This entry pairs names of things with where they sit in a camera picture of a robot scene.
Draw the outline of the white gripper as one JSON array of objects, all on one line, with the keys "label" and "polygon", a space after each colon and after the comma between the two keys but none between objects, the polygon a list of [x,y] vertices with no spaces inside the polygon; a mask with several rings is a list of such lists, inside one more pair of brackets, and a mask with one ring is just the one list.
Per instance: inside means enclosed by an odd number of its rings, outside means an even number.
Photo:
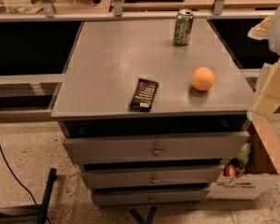
[{"label": "white gripper", "polygon": [[[280,56],[280,6],[273,16],[268,16],[252,27],[248,37],[262,40],[269,38],[269,48]],[[260,89],[251,110],[251,116],[267,118],[280,106],[280,62],[275,63]]]}]

